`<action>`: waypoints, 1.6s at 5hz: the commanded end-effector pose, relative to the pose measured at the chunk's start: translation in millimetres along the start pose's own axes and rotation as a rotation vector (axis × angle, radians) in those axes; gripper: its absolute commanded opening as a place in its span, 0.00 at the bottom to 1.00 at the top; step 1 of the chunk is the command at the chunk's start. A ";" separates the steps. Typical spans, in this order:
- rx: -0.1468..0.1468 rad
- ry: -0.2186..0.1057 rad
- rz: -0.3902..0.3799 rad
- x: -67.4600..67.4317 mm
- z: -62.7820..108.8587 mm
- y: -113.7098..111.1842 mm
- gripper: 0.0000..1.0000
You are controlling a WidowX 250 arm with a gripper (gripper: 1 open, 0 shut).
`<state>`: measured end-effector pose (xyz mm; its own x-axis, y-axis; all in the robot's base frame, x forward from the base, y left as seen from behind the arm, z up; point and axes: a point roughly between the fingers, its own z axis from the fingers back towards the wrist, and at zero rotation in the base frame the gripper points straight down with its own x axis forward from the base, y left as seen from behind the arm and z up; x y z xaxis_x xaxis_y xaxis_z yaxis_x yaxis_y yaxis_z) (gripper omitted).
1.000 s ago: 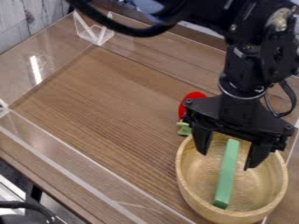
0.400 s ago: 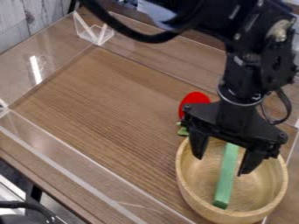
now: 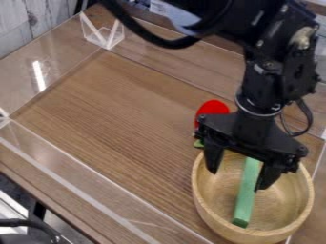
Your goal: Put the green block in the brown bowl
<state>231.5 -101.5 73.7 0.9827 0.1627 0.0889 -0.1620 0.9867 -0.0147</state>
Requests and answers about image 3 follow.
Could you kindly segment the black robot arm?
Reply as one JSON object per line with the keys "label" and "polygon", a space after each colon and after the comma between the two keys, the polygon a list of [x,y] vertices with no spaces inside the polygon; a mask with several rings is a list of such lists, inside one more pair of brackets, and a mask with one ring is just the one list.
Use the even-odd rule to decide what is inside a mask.
{"label": "black robot arm", "polygon": [[184,36],[155,35],[131,17],[117,0],[103,7],[144,40],[165,49],[184,49],[217,35],[243,47],[244,76],[236,92],[238,110],[196,116],[195,136],[203,141],[205,168],[219,170],[224,151],[262,162],[255,189],[267,189],[284,173],[298,171],[307,147],[275,117],[284,106],[310,109],[303,97],[315,92],[319,75],[314,58],[319,24],[299,0],[163,0],[168,19]]}

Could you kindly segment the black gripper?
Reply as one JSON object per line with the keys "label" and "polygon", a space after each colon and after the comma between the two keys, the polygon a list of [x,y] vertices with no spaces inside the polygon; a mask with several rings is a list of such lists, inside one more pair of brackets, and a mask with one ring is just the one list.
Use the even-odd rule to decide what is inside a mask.
{"label": "black gripper", "polygon": [[263,163],[255,191],[266,190],[282,173],[295,173],[299,161],[308,153],[307,147],[295,140],[306,130],[282,130],[276,124],[275,117],[283,114],[283,108],[280,104],[263,109],[254,104],[246,107],[239,103],[235,112],[230,110],[228,114],[199,117],[195,137],[203,146],[207,170],[217,173],[225,150],[252,157]]}

